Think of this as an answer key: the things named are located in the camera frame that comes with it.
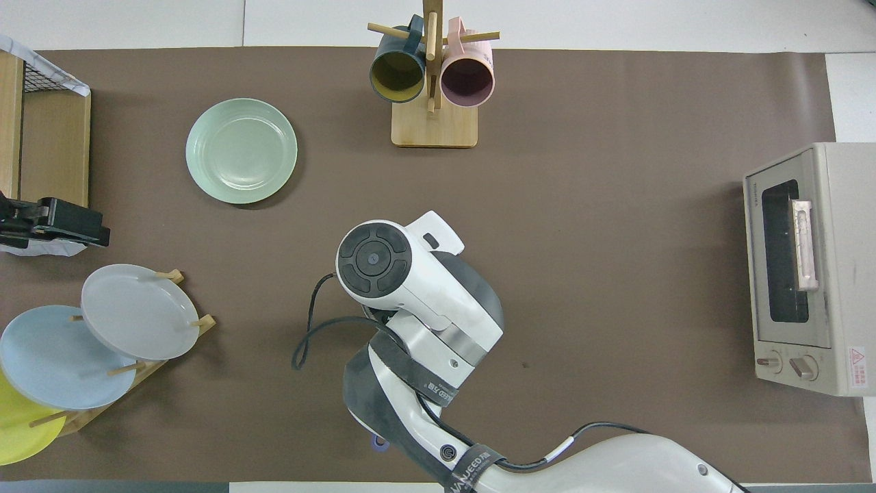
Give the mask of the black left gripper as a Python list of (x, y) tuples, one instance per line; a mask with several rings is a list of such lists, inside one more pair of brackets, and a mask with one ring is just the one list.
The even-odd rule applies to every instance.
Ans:
[(108, 247), (110, 234), (112, 231), (103, 225), (103, 213), (97, 210), (54, 197), (19, 201), (1, 192), (2, 246), (26, 249), (30, 240), (68, 240)]

